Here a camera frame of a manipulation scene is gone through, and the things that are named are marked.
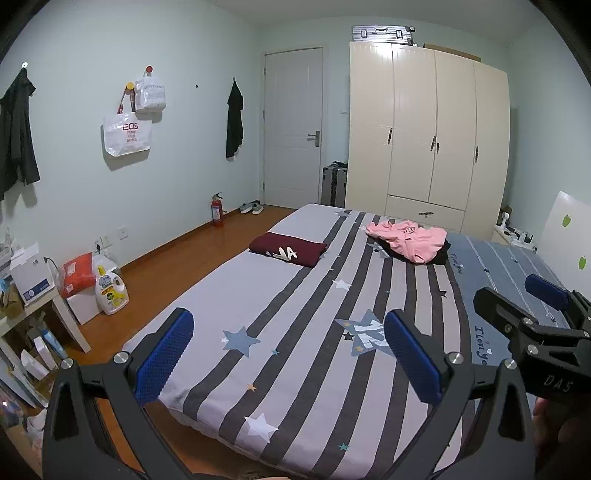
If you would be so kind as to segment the person's right hand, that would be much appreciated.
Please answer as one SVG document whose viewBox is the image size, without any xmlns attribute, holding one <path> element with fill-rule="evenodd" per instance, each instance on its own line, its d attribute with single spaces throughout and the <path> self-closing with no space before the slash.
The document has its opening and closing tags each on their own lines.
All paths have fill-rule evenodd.
<svg viewBox="0 0 591 480">
<path fill-rule="evenodd" d="M 590 413 L 538 397 L 533 410 L 533 433 L 537 447 L 551 441 L 589 444 Z"/>
</svg>

